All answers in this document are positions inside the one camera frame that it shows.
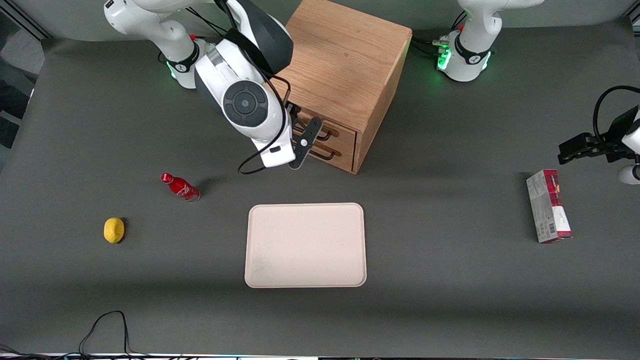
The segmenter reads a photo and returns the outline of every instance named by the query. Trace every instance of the green led light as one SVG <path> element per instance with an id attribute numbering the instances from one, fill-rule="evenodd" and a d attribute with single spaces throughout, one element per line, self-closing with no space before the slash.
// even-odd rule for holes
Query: green led light
<path id="1" fill-rule="evenodd" d="M 447 49 L 444 53 L 442 53 L 438 59 L 438 68 L 440 70 L 444 70 L 447 68 L 449 64 L 449 59 L 451 58 L 451 50 Z"/>
<path id="2" fill-rule="evenodd" d="M 169 65 L 169 62 L 166 63 L 166 66 L 169 68 L 169 71 L 171 72 L 171 77 L 175 79 L 175 74 L 173 73 L 173 68 L 171 67 L 171 65 Z"/>
<path id="3" fill-rule="evenodd" d="M 486 60 L 484 61 L 484 65 L 482 65 L 482 69 L 486 69 L 486 64 L 489 63 L 489 58 L 491 57 L 491 51 L 486 55 Z"/>

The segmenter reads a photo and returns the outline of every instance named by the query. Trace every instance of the bottle cap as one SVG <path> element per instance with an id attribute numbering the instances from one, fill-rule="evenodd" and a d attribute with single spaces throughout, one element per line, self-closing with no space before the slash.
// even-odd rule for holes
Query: bottle cap
<path id="1" fill-rule="evenodd" d="M 168 184 L 173 181 L 173 176 L 168 172 L 165 172 L 164 174 L 162 174 L 160 179 L 163 181 L 163 183 Z"/>

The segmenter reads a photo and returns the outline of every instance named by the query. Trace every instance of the black cable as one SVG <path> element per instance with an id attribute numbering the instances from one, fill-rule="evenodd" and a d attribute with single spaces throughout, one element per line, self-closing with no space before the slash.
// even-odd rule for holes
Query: black cable
<path id="1" fill-rule="evenodd" d="M 424 45 L 433 45 L 430 41 L 423 40 L 417 37 L 411 37 L 411 41 L 419 42 L 420 44 L 424 44 Z"/>
<path id="2" fill-rule="evenodd" d="M 627 16 L 631 16 L 631 14 L 638 9 L 638 6 L 640 6 L 640 3 L 636 4 L 633 9 L 627 11 Z"/>
<path id="3" fill-rule="evenodd" d="M 420 51 L 421 53 L 423 53 L 425 55 L 428 55 L 429 57 L 436 58 L 436 56 L 437 56 L 437 54 L 430 53 L 429 51 L 426 51 L 425 49 L 419 47 L 415 42 L 411 43 L 411 47 L 416 49 L 416 50 L 418 50 L 418 51 Z"/>
<path id="4" fill-rule="evenodd" d="M 289 80 L 286 80 L 285 78 L 281 78 L 280 76 L 276 76 L 274 74 L 268 75 L 274 79 L 282 81 L 283 83 L 285 83 L 285 85 L 287 85 L 287 92 L 285 93 L 284 99 L 282 99 L 282 102 L 287 102 L 287 100 L 289 100 L 289 94 L 291 94 L 291 83 L 289 82 Z"/>
<path id="5" fill-rule="evenodd" d="M 454 20 L 453 25 L 451 25 L 451 29 L 454 30 L 456 29 L 456 27 L 458 26 L 459 23 L 461 23 L 463 20 L 465 20 L 465 18 L 467 17 L 467 12 L 465 10 L 462 10 L 462 12 L 460 13 L 460 15 L 458 15 L 458 17 L 456 18 L 456 20 Z"/>
<path id="6" fill-rule="evenodd" d="M 192 7 L 188 7 L 186 8 L 186 10 L 191 13 L 192 15 L 194 15 L 195 17 L 198 17 L 200 20 L 204 21 L 205 24 L 209 25 L 209 27 L 211 29 L 213 29 L 213 31 L 215 31 L 220 37 L 224 37 L 224 35 L 222 35 L 222 33 L 220 33 L 220 31 L 218 31 L 218 29 L 224 31 L 225 33 L 227 32 L 227 30 L 223 29 L 222 27 L 215 25 L 213 22 L 205 19 L 202 15 L 200 15 L 196 10 L 194 10 Z"/>
<path id="7" fill-rule="evenodd" d="M 27 357 L 27 358 L 32 358 L 32 359 L 53 359 L 51 356 L 47 356 L 47 355 L 43 355 L 43 354 L 30 354 L 30 353 L 23 353 L 23 352 L 19 352 L 15 349 L 13 349 L 12 347 L 5 345 L 5 344 L 0 344 L 0 350 L 6 353 L 10 353 L 10 354 L 16 354 L 16 355 L 20 355 L 22 357 Z"/>
<path id="8" fill-rule="evenodd" d="M 18 13 L 18 15 L 20 15 L 24 20 L 27 20 L 27 22 L 29 24 L 31 24 L 31 26 L 33 26 L 34 29 L 36 29 L 37 32 L 39 32 L 44 38 L 50 38 L 51 36 L 47 36 L 47 34 L 45 34 L 42 29 L 40 29 L 39 26 L 36 26 L 36 24 L 34 24 L 30 19 L 29 16 L 26 15 L 25 13 L 21 12 L 20 10 L 16 9 L 16 6 L 14 6 L 13 4 L 11 4 L 10 1 L 5 1 L 4 3 L 6 3 L 7 5 L 9 5 L 10 8 L 12 8 L 15 12 Z"/>
<path id="9" fill-rule="evenodd" d="M 135 351 L 131 349 L 131 346 L 129 344 L 129 328 L 127 327 L 127 319 L 125 318 L 124 313 L 120 310 L 114 310 L 114 311 L 109 311 L 108 313 L 104 313 L 94 321 L 93 325 L 91 326 L 91 330 L 89 330 L 87 335 L 85 335 L 84 338 L 80 341 L 80 344 L 78 344 L 78 353 L 81 356 L 87 356 L 87 353 L 84 352 L 84 345 L 86 344 L 86 341 L 91 337 L 91 335 L 95 331 L 95 327 L 98 325 L 98 322 L 100 322 L 100 319 L 104 318 L 107 315 L 115 314 L 115 313 L 120 314 L 120 316 L 122 317 L 122 325 L 124 326 L 124 353 L 131 358 L 144 359 L 144 357 L 138 357 L 131 354 L 131 352 L 135 352 Z"/>
<path id="10" fill-rule="evenodd" d="M 227 5 L 226 1 L 216 1 L 216 4 L 218 4 L 219 6 L 222 7 L 223 11 L 227 14 L 227 17 L 229 19 L 229 22 L 231 23 L 231 28 L 234 30 L 238 30 L 238 25 L 236 24 L 236 20 L 234 19 L 233 15 L 231 14 L 231 10 L 229 9 L 229 6 Z M 291 84 L 289 84 L 288 81 L 280 78 L 280 77 L 276 77 L 273 74 L 266 74 L 262 69 L 260 69 L 258 66 L 256 66 L 256 64 L 253 62 L 253 60 L 249 57 L 249 55 L 246 53 L 246 51 L 240 47 L 238 47 L 238 49 L 240 49 L 240 52 L 243 54 L 244 58 L 253 66 L 255 67 L 258 72 L 260 73 L 260 75 L 262 76 L 262 79 L 264 80 L 264 82 L 266 82 L 269 87 L 271 88 L 271 91 L 273 91 L 273 93 L 276 95 L 276 98 L 278 99 L 278 103 L 280 104 L 280 107 L 282 109 L 282 125 L 280 126 L 280 130 L 278 131 L 278 134 L 272 139 L 272 141 L 270 141 L 267 146 L 263 147 L 261 150 L 258 150 L 256 152 L 254 152 L 251 156 L 249 156 L 248 158 L 246 158 L 241 164 L 240 166 L 238 166 L 238 174 L 242 174 L 242 175 L 252 175 L 255 174 L 257 172 L 263 171 L 264 169 L 266 169 L 265 166 L 262 166 L 260 168 L 257 168 L 255 170 L 251 170 L 251 171 L 242 171 L 242 168 L 251 160 L 253 160 L 254 158 L 256 158 L 257 156 L 259 156 L 260 154 L 262 154 L 263 151 L 265 151 L 266 149 L 270 148 L 277 140 L 278 138 L 280 138 L 280 135 L 282 135 L 282 133 L 284 132 L 284 128 L 285 125 L 287 124 L 287 108 L 284 106 L 284 102 L 282 101 L 282 98 L 280 97 L 280 94 L 278 93 L 278 90 L 276 90 L 275 86 L 273 86 L 273 84 L 271 83 L 271 81 L 268 78 L 268 75 L 270 75 L 272 78 L 275 79 L 279 79 L 279 80 L 283 80 L 287 83 L 287 86 L 289 87 L 289 89 L 291 89 Z"/>
<path id="11" fill-rule="evenodd" d="M 602 139 L 602 135 L 600 134 L 600 130 L 598 129 L 598 114 L 600 113 L 600 105 L 602 104 L 602 101 L 604 100 L 604 98 L 616 90 L 628 90 L 628 91 L 640 94 L 640 88 L 636 88 L 634 86 L 628 86 L 628 85 L 618 85 L 618 86 L 614 86 L 612 88 L 607 89 L 598 98 L 598 101 L 596 101 L 596 106 L 593 109 L 593 134 L 596 136 L 596 139 L 598 139 L 598 142 L 602 144 L 602 146 L 608 147 L 608 148 L 611 148 L 611 147 L 604 142 L 604 140 Z"/>
<path id="12" fill-rule="evenodd" d="M 6 11 L 6 9 L 5 9 L 5 8 L 3 8 L 2 6 L 0 6 L 0 10 L 2 10 L 5 14 L 9 15 L 9 17 L 10 17 L 11 19 L 13 19 L 13 21 L 15 21 L 15 22 L 17 22 L 18 24 L 20 24 L 20 25 L 21 25 L 21 27 L 22 27 L 23 29 L 25 29 L 29 34 L 31 34 L 31 36 L 32 36 L 32 37 L 35 37 L 35 38 L 36 38 L 36 40 L 40 41 L 40 38 L 39 38 L 39 37 L 37 37 L 33 32 L 31 32 L 31 30 L 29 30 L 26 26 L 22 25 L 22 24 L 20 23 L 20 21 L 18 21 L 18 19 L 16 19 L 16 18 L 15 18 L 15 16 L 13 16 L 10 12 Z"/>

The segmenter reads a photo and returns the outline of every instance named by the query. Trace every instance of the gray table surface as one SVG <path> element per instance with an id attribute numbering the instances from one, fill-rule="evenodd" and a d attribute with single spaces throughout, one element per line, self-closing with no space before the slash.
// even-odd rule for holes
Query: gray table surface
<path id="1" fill-rule="evenodd" d="M 72 351 L 121 309 L 140 352 L 637 359 L 640 193 L 617 181 L 624 164 L 559 168 L 575 237 L 553 245 L 535 240 L 524 182 L 590 131 L 606 88 L 640 84 L 630 24 L 505 29 L 495 46 L 467 84 L 412 51 L 359 175 L 309 160 L 243 177 L 253 145 L 151 43 L 50 43 L 0 176 L 0 341 Z M 637 102 L 611 95 L 603 127 Z M 176 199 L 165 171 L 203 198 Z M 247 287 L 250 208 L 305 202 L 363 206 L 367 282 Z M 119 245 L 109 217 L 126 218 Z M 107 318 L 88 350 L 121 340 Z"/>

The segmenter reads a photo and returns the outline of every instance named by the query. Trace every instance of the drawer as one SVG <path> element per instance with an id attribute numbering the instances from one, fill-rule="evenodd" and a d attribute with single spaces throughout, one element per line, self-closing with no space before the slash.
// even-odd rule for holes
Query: drawer
<path id="1" fill-rule="evenodd" d="M 323 120 L 323 128 L 318 134 L 314 146 L 311 148 L 311 151 L 316 154 L 310 153 L 309 155 L 337 168 L 351 172 L 353 168 L 356 133 L 312 111 L 302 109 L 298 113 L 298 119 L 304 124 L 308 124 L 314 117 L 319 117 Z M 294 132 L 298 135 L 300 134 L 300 132 L 295 129 Z"/>

